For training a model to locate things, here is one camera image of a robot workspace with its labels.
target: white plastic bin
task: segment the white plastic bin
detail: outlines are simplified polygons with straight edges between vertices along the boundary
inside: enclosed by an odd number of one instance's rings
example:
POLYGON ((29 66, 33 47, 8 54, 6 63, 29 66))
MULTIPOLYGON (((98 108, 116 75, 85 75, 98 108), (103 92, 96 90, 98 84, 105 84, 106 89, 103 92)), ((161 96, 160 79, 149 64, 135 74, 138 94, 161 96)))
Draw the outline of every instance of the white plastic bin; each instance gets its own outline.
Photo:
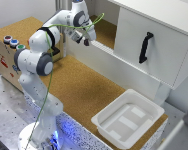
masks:
POLYGON ((130 149, 163 115, 164 109, 127 90, 92 118, 99 133, 120 149, 130 149))

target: cabinet panel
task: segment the cabinet panel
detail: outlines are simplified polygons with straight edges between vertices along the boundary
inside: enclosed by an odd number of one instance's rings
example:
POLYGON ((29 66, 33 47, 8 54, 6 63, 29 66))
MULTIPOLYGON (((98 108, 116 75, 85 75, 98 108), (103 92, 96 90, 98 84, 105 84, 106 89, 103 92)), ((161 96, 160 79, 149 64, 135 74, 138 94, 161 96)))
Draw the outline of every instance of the cabinet panel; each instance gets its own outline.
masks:
POLYGON ((120 8, 114 54, 143 71, 173 86, 188 51, 188 36, 176 30, 120 8), (147 61, 140 64, 139 56, 147 32, 147 61))

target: green cable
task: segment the green cable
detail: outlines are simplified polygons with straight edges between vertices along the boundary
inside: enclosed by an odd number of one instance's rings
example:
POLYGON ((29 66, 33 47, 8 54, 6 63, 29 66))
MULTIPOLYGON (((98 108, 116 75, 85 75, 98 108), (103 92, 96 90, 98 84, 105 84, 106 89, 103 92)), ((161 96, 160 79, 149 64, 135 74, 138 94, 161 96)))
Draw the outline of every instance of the green cable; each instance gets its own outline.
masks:
MULTIPOLYGON (((103 17, 104 17, 104 13, 100 14, 100 15, 93 21, 93 23, 92 23, 91 25, 85 26, 85 27, 74 27, 74 26, 67 26, 67 25, 62 25, 62 24, 54 24, 54 25, 49 26, 49 28, 54 27, 54 26, 62 26, 62 27, 77 28, 77 29, 83 29, 83 28, 87 28, 87 27, 88 27, 88 29, 87 29, 86 32, 85 32, 85 34, 86 34, 86 33, 88 32, 88 30, 91 28, 91 26, 97 24, 100 20, 102 20, 103 17)), ((52 49, 51 49, 51 46, 50 46, 50 41, 49 41, 49 38, 48 38, 48 34, 47 34, 47 32, 45 32, 45 33, 46 33, 46 38, 47 38, 47 43, 48 43, 48 46, 49 46, 49 49, 50 49, 50 53, 51 53, 51 56, 53 57, 53 53, 52 53, 52 49)), ((52 74, 53 74, 53 70, 52 70, 52 72, 51 72, 51 74, 50 74, 50 81, 49 81, 49 84, 48 84, 48 89, 47 89, 47 94, 46 94, 46 96, 45 96, 45 101, 44 101, 44 103, 43 103, 43 105, 42 105, 42 107, 41 107, 41 110, 40 110, 39 114, 38 114, 38 117, 37 117, 36 122, 35 122, 35 124, 34 124, 34 127, 33 127, 33 129, 32 129, 32 132, 31 132, 31 135, 30 135, 30 138, 29 138, 29 140, 28 140, 28 143, 27 143, 27 146, 26 146, 25 150, 27 150, 27 147, 28 147, 28 145, 29 145, 29 142, 31 141, 31 138, 32 138, 34 129, 35 129, 35 127, 36 127, 36 124, 37 124, 37 122, 38 122, 38 119, 40 118, 41 112, 42 112, 42 110, 43 110, 43 108, 44 108, 44 106, 45 106, 45 103, 46 103, 46 101, 47 101, 47 96, 48 96, 48 93, 49 93, 49 90, 50 90, 50 86, 51 86, 51 82, 52 82, 52 74)))

